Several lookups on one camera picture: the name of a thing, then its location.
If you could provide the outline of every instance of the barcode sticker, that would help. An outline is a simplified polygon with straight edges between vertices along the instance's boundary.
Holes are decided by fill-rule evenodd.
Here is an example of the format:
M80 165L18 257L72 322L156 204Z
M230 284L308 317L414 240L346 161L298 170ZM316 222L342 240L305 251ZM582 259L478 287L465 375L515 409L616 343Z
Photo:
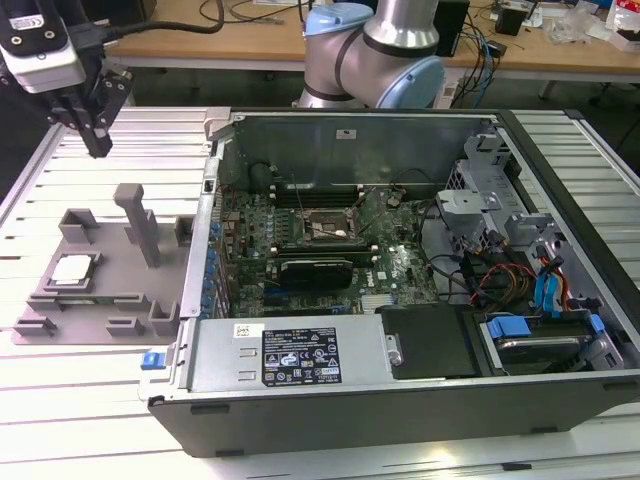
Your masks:
M264 323L236 323L233 326L233 338L262 337Z

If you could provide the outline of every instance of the motherboard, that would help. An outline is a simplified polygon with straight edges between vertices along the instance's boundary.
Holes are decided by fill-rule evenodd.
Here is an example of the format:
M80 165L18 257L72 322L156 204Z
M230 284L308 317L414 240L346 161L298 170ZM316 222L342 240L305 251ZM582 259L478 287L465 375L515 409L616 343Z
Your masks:
M269 195L227 187L222 199L217 249L234 318L438 301L417 243L428 201L402 201L391 187Z

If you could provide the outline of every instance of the blue latch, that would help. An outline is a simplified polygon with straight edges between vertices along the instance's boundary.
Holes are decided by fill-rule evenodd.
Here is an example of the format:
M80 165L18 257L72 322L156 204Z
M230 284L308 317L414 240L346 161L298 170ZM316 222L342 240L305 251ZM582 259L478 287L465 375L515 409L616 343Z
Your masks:
M142 357L140 368L142 370L164 370L166 368L164 365L166 356L165 353L147 352Z
M600 315L593 314L591 315L591 326L596 331L598 335L604 332L604 322L600 318Z
M531 330L524 317L519 315L509 315L495 317L487 322L491 338L502 337L528 337Z

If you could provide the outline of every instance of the electronic device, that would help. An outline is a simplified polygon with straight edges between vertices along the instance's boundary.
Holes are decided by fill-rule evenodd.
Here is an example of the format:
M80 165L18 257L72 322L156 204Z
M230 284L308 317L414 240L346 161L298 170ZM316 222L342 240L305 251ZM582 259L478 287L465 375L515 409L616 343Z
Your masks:
M433 25L440 34L436 55L453 57L469 10L468 0L440 0Z
M496 33L504 35L518 35L522 22L529 15L530 9L518 2L504 2L500 5L496 20Z
M143 364L169 374L141 384L189 455L563 431L637 397L640 292L512 113L205 131L177 340Z

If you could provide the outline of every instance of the black cable on table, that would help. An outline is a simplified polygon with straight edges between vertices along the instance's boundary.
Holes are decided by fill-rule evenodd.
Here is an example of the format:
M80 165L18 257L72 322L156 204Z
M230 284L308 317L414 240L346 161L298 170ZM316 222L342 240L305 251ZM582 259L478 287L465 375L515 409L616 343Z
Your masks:
M207 20L211 20L212 22L216 22L216 21L218 21L218 19L217 19L217 18L213 18L213 17L211 17L211 16L207 15L206 13L204 13L204 7L206 7L206 6L207 6L207 4L208 4L210 1L211 1L211 0L204 0L204 2L202 2L202 4L200 5L200 9L199 9L200 16L202 16L203 18L206 18ZM236 7L238 7L239 5L242 5L242 4L245 4L245 3L249 3L249 1L251 1L251 0L248 0L248 1L245 1L245 2L238 3L238 4L234 5L232 8L233 8L233 9L235 9L235 8L236 8ZM307 2L302 2L302 4L307 4L307 5L309 5L309 4L311 3L311 1L312 1L312 0L308 0ZM257 21L257 20L262 20L262 19L264 19L264 18L268 18L268 17L271 17L271 16L273 16L273 15L277 15L278 13L286 12L287 10L292 10L292 9L294 9L294 8L298 8L298 5L291 5L290 7L284 7L284 8L281 8L281 9L279 9L279 10L275 10L275 11L270 12L270 13L265 13L264 15L258 15L257 17L250 17L250 18L247 18L246 20L225 20L225 22L224 22L224 23L252 23L252 22L255 22L255 21Z
M224 20L224 5L222 4L222 0L216 0L216 5L218 7L218 16L219 18L214 20L216 23L210 27L203 27L200 25L191 25L188 23L180 23L180 22L158 22L158 21L150 21L150 22L140 22L135 23L133 25L127 25L124 27L112 27L109 30L109 34L107 35L107 42L118 40L119 38L125 37L127 35L132 35L134 33L148 32L150 30L179 30L183 32L191 32L191 33L200 33L205 35L210 35L213 33L217 33L222 30L222 27L225 24Z

